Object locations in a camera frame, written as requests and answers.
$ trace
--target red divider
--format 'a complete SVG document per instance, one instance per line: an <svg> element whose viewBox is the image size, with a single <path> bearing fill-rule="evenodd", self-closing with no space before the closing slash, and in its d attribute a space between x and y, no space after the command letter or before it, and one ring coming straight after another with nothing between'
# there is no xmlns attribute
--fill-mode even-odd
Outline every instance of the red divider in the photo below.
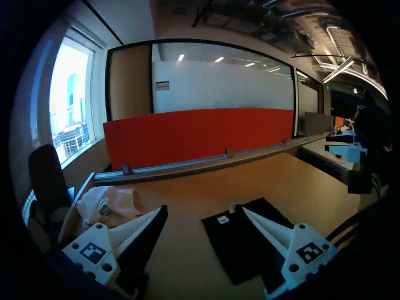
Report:
<svg viewBox="0 0 400 300"><path fill-rule="evenodd" d="M292 137L293 110L223 108L148 114L103 124L114 170L144 168L278 144Z"/></svg>
<svg viewBox="0 0 400 300"><path fill-rule="evenodd" d="M335 116L334 123L337 127L342 128L345 125L345 119L339 116Z"/></svg>

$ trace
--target desk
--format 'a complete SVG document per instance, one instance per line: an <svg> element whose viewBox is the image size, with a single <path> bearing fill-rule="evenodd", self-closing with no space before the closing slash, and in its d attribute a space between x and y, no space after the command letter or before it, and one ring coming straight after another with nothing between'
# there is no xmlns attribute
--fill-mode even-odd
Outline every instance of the desk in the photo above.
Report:
<svg viewBox="0 0 400 300"><path fill-rule="evenodd" d="M325 138L303 145L299 149L298 157L312 164L328 174L331 174L344 184L349 182L349 172L355 164L347 162L345 157L338 158L335 154L325 151L325 145L348 146L345 142L329 141Z"/></svg>
<svg viewBox="0 0 400 300"><path fill-rule="evenodd" d="M168 180L119 185L135 188L142 212L168 205L168 220L146 266L145 299L260 299L259 276L234 286L224 273L201 219L264 197L293 224L322 235L355 214L359 195L321 170L281 153L257 161Z"/></svg>

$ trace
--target glass window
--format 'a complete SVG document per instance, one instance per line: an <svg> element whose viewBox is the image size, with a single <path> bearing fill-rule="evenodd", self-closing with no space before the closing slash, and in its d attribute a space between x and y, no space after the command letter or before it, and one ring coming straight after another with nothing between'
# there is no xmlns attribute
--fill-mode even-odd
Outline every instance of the glass window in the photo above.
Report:
<svg viewBox="0 0 400 300"><path fill-rule="evenodd" d="M90 95L93 54L66 37L55 60L49 115L52 140L61 164L95 139L90 97L86 97Z"/></svg>
<svg viewBox="0 0 400 300"><path fill-rule="evenodd" d="M298 91L297 136L305 134L306 113L317 114L322 103L323 86L307 74L296 70Z"/></svg>
<svg viewBox="0 0 400 300"><path fill-rule="evenodd" d="M294 109L290 66L228 46L153 45L155 113L199 109Z"/></svg>

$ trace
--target white label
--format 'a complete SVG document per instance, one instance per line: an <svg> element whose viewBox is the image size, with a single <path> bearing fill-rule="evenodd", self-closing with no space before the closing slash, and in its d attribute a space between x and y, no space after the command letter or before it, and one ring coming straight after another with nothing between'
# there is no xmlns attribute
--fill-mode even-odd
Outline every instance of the white label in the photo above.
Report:
<svg viewBox="0 0 400 300"><path fill-rule="evenodd" d="M164 91L170 89L170 82L169 81L159 81L155 83L155 90L156 91Z"/></svg>
<svg viewBox="0 0 400 300"><path fill-rule="evenodd" d="M224 224L226 222L229 222L229 219L225 215L220 216L220 217L218 217L216 219L218 220L219 224Z"/></svg>

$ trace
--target glass wall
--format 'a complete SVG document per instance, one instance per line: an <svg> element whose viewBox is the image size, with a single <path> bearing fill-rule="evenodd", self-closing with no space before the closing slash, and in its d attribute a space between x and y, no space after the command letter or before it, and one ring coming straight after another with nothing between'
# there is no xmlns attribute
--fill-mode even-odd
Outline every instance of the glass wall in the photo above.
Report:
<svg viewBox="0 0 400 300"><path fill-rule="evenodd" d="M155 113L218 108L294 109L289 65L227 46L154 44Z"/></svg>

